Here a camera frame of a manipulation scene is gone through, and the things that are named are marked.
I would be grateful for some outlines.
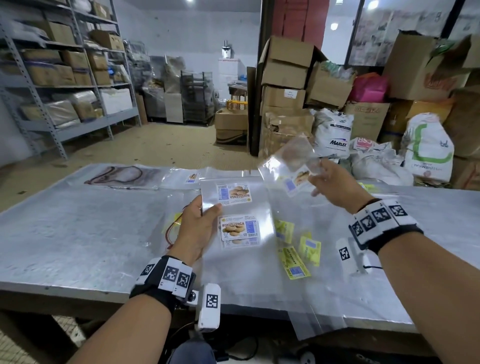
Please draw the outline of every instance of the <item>storage room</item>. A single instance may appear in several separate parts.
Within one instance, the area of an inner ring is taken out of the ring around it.
[[[0,3],[1,363],[478,361],[480,0]]]

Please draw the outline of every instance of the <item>forearm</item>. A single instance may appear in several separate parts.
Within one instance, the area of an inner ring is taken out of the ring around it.
[[[124,304],[70,359],[69,364],[157,364],[171,314],[139,295]]]
[[[418,331],[444,363],[480,358],[480,270],[419,233],[379,252],[385,274]]]

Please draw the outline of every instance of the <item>metal table surface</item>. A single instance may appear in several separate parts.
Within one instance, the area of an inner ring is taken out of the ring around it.
[[[162,253],[151,235],[161,233],[168,215],[181,211],[199,194],[197,190],[179,194],[82,185],[77,182],[85,168],[0,214],[0,290],[123,303],[146,262]],[[479,192],[395,190],[428,237],[480,267]],[[333,252],[335,244],[329,240],[343,233],[347,217],[330,204],[314,211],[312,231],[321,230],[317,235],[323,242],[323,259]],[[339,265],[330,267],[328,260],[325,264],[330,273],[341,276]],[[338,288],[332,282],[335,312],[325,309],[319,289],[323,283],[315,277],[304,281],[305,297],[318,315],[340,314],[349,327],[415,331],[381,270],[351,277]],[[253,299],[223,291],[222,304],[286,308],[281,299]]]

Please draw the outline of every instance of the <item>person's leg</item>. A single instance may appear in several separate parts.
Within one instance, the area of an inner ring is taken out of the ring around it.
[[[216,364],[212,347],[205,341],[191,339],[172,353],[167,364]]]

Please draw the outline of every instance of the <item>pink bag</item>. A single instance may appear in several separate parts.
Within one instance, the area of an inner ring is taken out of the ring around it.
[[[353,81],[348,99],[356,102],[384,102],[388,91],[388,78],[376,73],[364,74]]]

